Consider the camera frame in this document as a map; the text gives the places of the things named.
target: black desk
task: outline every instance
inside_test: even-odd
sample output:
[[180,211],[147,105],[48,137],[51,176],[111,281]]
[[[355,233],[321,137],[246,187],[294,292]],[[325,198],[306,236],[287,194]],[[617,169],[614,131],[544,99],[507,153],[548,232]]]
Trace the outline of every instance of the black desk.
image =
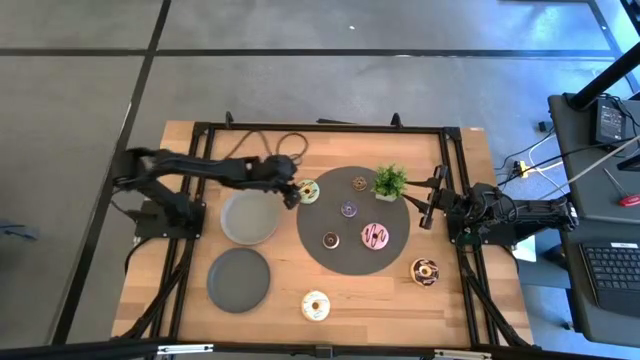
[[[578,147],[589,145],[590,112],[576,112],[571,110],[562,96],[551,96],[548,101],[551,118],[553,119],[560,144],[560,150],[567,152]],[[640,106],[627,106],[627,108],[636,118],[640,118]],[[567,177],[572,177],[583,170],[584,167],[588,166],[588,163],[583,165],[587,162],[588,157],[597,159],[605,154],[606,153],[601,150],[594,149],[569,155],[564,162]],[[621,159],[612,158],[603,165],[611,169],[614,164],[620,161]],[[602,173],[602,170],[596,168],[592,170],[592,172]],[[640,177],[637,173],[626,174],[626,176],[634,175]],[[600,176],[598,179],[602,179],[600,184],[598,184],[594,178],[590,179],[592,186],[594,186],[593,193],[601,193],[602,191],[609,191],[605,189],[613,189],[613,186],[606,177]],[[577,200],[575,202],[578,204],[581,201],[585,201],[585,198],[589,196],[589,193],[585,191],[577,192],[575,190],[576,185],[572,184],[572,197]],[[596,306],[586,268],[582,263],[578,244],[607,239],[637,241],[639,240],[639,233],[640,225],[598,220],[581,220],[580,226],[578,226],[575,231],[561,234],[568,260],[572,294],[570,301],[573,308],[573,315],[575,316],[574,320],[576,321],[577,330],[582,331],[584,336],[591,341],[640,347],[640,336],[638,336],[640,318],[619,315],[602,310]]]

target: gray round tray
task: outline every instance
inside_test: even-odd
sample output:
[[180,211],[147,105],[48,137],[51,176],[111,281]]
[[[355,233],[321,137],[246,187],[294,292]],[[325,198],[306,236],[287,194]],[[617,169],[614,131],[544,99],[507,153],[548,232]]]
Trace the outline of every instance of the gray round tray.
[[[356,191],[351,181],[363,176],[368,183],[364,191]],[[298,233],[311,257],[324,267],[345,275],[366,275],[380,271],[398,258],[409,239],[409,209],[404,199],[394,202],[377,200],[371,192],[375,172],[363,167],[343,167],[322,174],[316,182],[320,197],[313,204],[298,206]],[[342,203],[350,200],[358,207],[353,218],[340,212]],[[360,232],[377,222],[389,231],[389,243],[380,250],[367,248]],[[327,232],[340,237],[335,249],[322,245]]]
[[257,251],[235,248],[213,262],[207,276],[207,293],[220,309],[242,313],[264,299],[271,280],[269,265]]

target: white plate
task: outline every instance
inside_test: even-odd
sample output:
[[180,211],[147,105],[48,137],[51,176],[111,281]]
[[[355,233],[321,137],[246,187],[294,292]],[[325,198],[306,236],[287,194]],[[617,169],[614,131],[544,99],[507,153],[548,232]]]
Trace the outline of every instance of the white plate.
[[222,208],[222,231],[236,244],[259,244],[276,231],[282,209],[282,200],[274,193],[236,191]]

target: concrete floor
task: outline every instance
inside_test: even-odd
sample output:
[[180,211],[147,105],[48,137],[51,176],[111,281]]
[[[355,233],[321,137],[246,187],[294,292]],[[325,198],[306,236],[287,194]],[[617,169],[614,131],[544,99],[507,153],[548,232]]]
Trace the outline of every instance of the concrete floor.
[[[2,0],[0,47],[144,48],[160,4]],[[598,4],[622,49],[633,46],[638,37],[619,2]],[[588,6],[577,3],[174,0],[160,47],[548,50],[606,49],[607,43]],[[42,234],[33,243],[0,239],[1,348],[47,341],[141,62],[0,57],[0,218]],[[130,145],[156,147],[166,120],[220,121],[227,110],[242,122],[311,123],[324,117],[363,124],[388,123],[399,112],[412,125],[486,128],[499,164],[541,137],[534,126],[548,119],[548,95],[576,91],[608,65],[577,58],[161,58],[154,62]],[[610,92],[631,94],[626,82]],[[535,159],[557,152],[550,141]],[[547,174],[564,180],[560,169]],[[514,181],[508,191],[534,197],[549,189],[534,176]],[[119,195],[118,201],[135,207],[140,199]],[[126,218],[109,211],[71,341],[108,338],[132,231]],[[633,349],[581,346],[581,335],[539,316],[538,299],[559,298],[551,293],[525,287],[537,344],[638,357]],[[566,311],[558,314],[568,320]]]

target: pink frosted donut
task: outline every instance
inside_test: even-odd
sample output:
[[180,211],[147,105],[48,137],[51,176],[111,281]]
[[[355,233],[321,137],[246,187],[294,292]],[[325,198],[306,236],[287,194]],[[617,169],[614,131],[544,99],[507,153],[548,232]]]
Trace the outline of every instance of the pink frosted donut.
[[389,242],[389,232],[378,223],[371,223],[365,226],[360,235],[362,236],[362,242],[372,250],[380,250]]

